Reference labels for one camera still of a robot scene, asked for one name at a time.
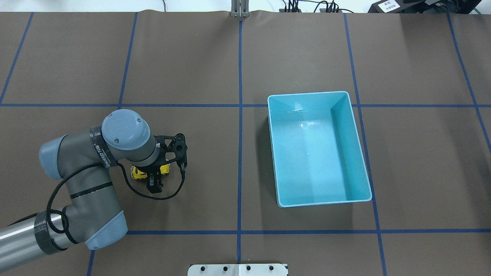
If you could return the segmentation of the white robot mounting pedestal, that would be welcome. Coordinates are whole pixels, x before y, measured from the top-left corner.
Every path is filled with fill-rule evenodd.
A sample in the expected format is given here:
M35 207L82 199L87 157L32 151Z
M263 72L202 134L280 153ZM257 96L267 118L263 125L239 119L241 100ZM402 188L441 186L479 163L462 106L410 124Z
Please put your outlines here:
M191 265L188 276L289 276L287 264L196 264Z

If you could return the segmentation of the yellow beetle toy car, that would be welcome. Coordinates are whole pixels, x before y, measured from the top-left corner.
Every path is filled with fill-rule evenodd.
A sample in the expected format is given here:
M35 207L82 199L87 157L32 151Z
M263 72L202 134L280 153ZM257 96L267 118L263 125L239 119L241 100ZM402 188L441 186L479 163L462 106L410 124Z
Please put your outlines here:
M160 173L166 175L170 173L170 164L166 164L160 167ZM148 178L148 174L139 170L136 166L130 168L130 175L134 180L144 180Z

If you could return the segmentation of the light blue plastic bin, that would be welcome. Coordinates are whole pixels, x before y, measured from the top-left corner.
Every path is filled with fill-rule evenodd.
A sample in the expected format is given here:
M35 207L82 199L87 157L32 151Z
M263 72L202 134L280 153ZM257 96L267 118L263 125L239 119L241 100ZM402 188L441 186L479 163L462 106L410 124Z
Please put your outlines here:
M279 207L372 200L349 93L279 94L267 102Z

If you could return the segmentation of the black box with label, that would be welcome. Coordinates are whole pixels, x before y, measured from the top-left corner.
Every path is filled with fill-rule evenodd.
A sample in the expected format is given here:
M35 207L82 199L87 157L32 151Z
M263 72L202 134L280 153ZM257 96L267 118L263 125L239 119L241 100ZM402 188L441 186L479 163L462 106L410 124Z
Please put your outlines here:
M400 13L404 7L403 0L379 0L372 3L367 13Z

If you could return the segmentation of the black power strip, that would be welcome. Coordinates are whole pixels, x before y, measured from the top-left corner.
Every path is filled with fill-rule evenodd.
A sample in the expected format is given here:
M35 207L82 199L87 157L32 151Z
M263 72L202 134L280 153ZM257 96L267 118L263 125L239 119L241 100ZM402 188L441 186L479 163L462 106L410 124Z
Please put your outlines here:
M281 0L283 6L279 12L286 13L342 13L334 0Z

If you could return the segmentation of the aluminium frame post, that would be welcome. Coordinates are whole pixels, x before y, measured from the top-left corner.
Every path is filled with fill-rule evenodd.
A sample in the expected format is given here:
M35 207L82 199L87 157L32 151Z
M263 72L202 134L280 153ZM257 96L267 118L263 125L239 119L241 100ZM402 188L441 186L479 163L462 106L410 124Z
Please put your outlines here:
M249 15L249 0L231 0L232 18L246 18Z

